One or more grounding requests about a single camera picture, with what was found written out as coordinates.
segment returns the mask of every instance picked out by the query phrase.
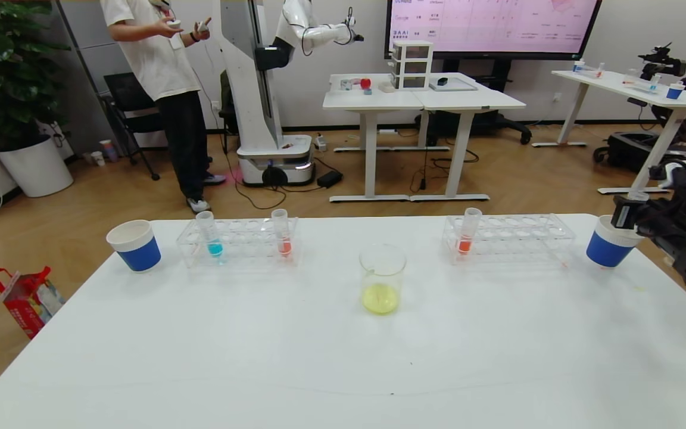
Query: hand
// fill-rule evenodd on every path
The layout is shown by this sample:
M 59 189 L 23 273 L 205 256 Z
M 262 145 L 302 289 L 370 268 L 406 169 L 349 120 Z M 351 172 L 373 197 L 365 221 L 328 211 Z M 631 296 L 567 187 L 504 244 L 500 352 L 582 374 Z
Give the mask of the hand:
M 210 19 L 211 18 L 208 17 L 208 19 L 206 19 L 205 22 L 203 22 L 203 24 L 208 25 L 210 22 Z M 204 32 L 198 31 L 198 23 L 197 22 L 195 23 L 195 27 L 194 27 L 194 30 L 192 33 L 193 33 L 193 35 L 195 35 L 196 38 L 198 38 L 199 41 L 206 41 L 210 38 L 210 31 L 209 30 L 205 30 Z
M 173 38 L 176 33 L 183 32 L 182 28 L 171 28 L 169 22 L 174 21 L 171 17 L 163 17 L 152 25 L 152 32 L 164 38 Z

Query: white table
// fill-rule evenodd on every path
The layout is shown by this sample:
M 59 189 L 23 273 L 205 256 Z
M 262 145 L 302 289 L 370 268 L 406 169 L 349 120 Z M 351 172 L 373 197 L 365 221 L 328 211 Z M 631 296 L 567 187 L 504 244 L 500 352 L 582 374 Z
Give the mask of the white table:
M 667 87 L 665 85 L 660 85 L 661 88 L 657 95 L 653 95 L 647 92 L 643 92 L 637 89 L 632 89 L 623 85 L 623 74 L 615 73 L 615 71 L 605 71 L 601 79 L 593 79 L 588 76 L 584 76 L 579 73 L 574 73 L 573 71 L 552 71 L 553 75 L 561 76 L 566 79 L 571 79 L 579 82 L 579 90 L 576 92 L 576 97 L 571 108 L 570 113 L 563 125 L 563 130 L 560 131 L 560 136 L 556 142 L 547 143 L 534 143 L 531 144 L 533 147 L 552 147 L 552 146 L 585 146 L 584 142 L 571 142 L 568 140 L 568 136 L 573 129 L 576 118 L 579 116 L 579 110 L 584 102 L 584 97 L 590 86 L 605 89 L 610 92 L 615 92 L 617 94 L 623 95 L 624 97 L 633 97 L 637 100 L 645 101 L 650 105 L 656 105 L 660 107 L 665 107 L 672 109 L 672 115 L 669 118 L 668 124 L 663 128 L 661 135 L 658 137 L 658 141 L 653 149 L 650 151 L 647 160 L 637 174 L 637 178 L 632 183 L 631 188 L 600 188 L 599 193 L 602 194 L 621 194 L 634 191 L 644 191 L 644 192 L 666 192 L 665 189 L 650 187 L 647 188 L 647 183 L 650 181 L 650 168 L 651 166 L 658 165 L 663 159 L 663 155 L 666 150 L 671 146 L 674 136 L 676 136 L 679 127 L 684 122 L 686 118 L 686 91 L 684 91 L 678 98 L 678 100 L 670 100 L 666 97 Z
M 364 95 L 362 90 L 340 91 L 341 79 L 368 76 L 372 80 L 372 95 Z M 409 201 L 408 195 L 376 195 L 375 194 L 375 163 L 378 149 L 391 150 L 390 147 L 378 147 L 378 114 L 395 110 L 421 110 L 422 103 L 411 92 L 382 92 L 378 89 L 379 82 L 388 80 L 383 74 L 376 75 L 332 75 L 330 76 L 331 90 L 325 95 L 322 108 L 326 110 L 345 110 L 359 114 L 360 118 L 360 146 L 343 148 L 343 150 L 366 150 L 364 195 L 342 195 L 330 197 L 330 203 L 341 201 Z M 422 131 L 420 144 L 425 146 Z
M 637 250 L 597 268 L 595 218 L 562 218 L 568 271 L 467 271 L 443 217 L 351 217 L 302 219 L 275 275 L 190 272 L 156 220 L 161 265 L 112 255 L 2 374 L 0 429 L 686 427 L 686 293 Z M 372 242 L 409 258 L 393 315 L 359 302 Z
M 485 194 L 457 193 L 465 161 L 467 142 L 470 138 L 470 128 L 473 126 L 473 118 L 477 113 L 525 108 L 526 105 L 509 95 L 487 88 L 462 73 L 433 73 L 431 77 L 459 79 L 473 84 L 478 90 L 457 92 L 420 91 L 414 93 L 414 96 L 422 102 L 425 111 L 443 110 L 458 113 L 460 114 L 460 124 L 457 128 L 457 137 L 454 140 L 454 155 L 451 158 L 449 177 L 446 182 L 444 195 L 412 195 L 409 199 L 411 201 L 488 200 L 488 195 Z M 422 120 L 422 124 L 427 125 L 427 120 Z
M 372 95 L 364 95 L 361 90 L 340 91 L 341 79 L 353 79 L 367 76 L 372 79 Z M 525 108 L 525 104 L 509 95 L 488 89 L 476 83 L 462 73 L 431 73 L 431 77 L 447 77 L 460 79 L 474 84 L 478 91 L 436 92 L 429 91 L 396 91 L 382 92 L 378 89 L 379 82 L 390 82 L 389 74 L 373 75 L 332 75 L 330 77 L 331 90 L 325 95 L 322 108 L 326 110 L 346 110 L 360 114 L 362 135 L 364 138 L 359 147 L 345 147 L 342 151 L 366 150 L 366 173 L 364 195 L 333 196 L 331 203 L 341 201 L 378 201 L 378 200 L 410 200 L 410 201 L 438 201 L 438 200 L 488 200 L 485 194 L 460 194 L 462 167 L 465 159 L 467 141 L 473 117 L 476 113 L 485 111 Z M 378 113 L 395 110 L 422 110 L 420 122 L 419 143 L 416 147 L 379 147 Z M 449 178 L 444 195 L 375 195 L 375 158 L 378 150 L 444 150 L 448 147 L 427 147 L 425 141 L 428 134 L 428 117 L 430 111 L 444 110 L 460 114 L 460 125 L 457 130 L 454 155 L 452 155 Z

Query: white planter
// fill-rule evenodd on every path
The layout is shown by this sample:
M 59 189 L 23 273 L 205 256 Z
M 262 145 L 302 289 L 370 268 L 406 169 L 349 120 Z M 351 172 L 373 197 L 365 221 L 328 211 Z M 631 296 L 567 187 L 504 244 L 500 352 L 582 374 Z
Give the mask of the white planter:
M 73 183 L 52 138 L 25 149 L 0 152 L 0 161 L 25 195 L 32 198 L 62 191 Z

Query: blue paper cup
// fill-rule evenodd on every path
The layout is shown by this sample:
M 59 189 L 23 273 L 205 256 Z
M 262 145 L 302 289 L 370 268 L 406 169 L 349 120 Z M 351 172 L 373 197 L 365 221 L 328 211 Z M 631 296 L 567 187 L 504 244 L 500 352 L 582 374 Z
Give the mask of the blue paper cup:
M 600 216 L 586 248 L 586 256 L 602 266 L 615 268 L 644 237 L 634 230 L 613 227 L 610 218 L 609 214 Z
M 673 83 L 669 85 L 669 93 L 666 94 L 667 98 L 670 98 L 671 100 L 678 100 L 679 95 L 681 95 L 681 92 L 684 90 L 684 85 L 680 83 Z
M 122 223 L 108 232 L 105 239 L 131 271 L 147 271 L 160 262 L 158 242 L 147 220 Z

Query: wheel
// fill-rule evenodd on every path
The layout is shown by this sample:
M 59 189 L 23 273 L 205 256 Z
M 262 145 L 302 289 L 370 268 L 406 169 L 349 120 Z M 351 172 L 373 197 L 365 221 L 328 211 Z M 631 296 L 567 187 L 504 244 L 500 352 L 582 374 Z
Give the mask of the wheel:
M 607 154 L 607 147 L 599 147 L 598 149 L 594 150 L 593 154 L 591 155 L 591 158 L 593 159 L 595 164 L 599 164 L 605 160 L 606 154 Z

